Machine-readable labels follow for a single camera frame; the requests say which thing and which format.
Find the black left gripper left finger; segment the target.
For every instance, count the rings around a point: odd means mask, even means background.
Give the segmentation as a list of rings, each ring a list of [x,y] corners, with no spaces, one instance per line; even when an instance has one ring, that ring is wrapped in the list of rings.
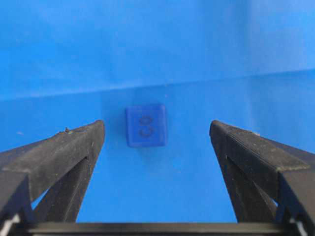
[[[101,120],[0,154],[0,219],[75,222],[103,147]]]

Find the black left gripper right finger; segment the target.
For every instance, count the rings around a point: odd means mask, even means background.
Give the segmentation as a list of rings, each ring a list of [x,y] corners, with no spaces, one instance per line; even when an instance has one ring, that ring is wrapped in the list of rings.
[[[239,222],[315,221],[315,156],[215,120],[210,140]]]

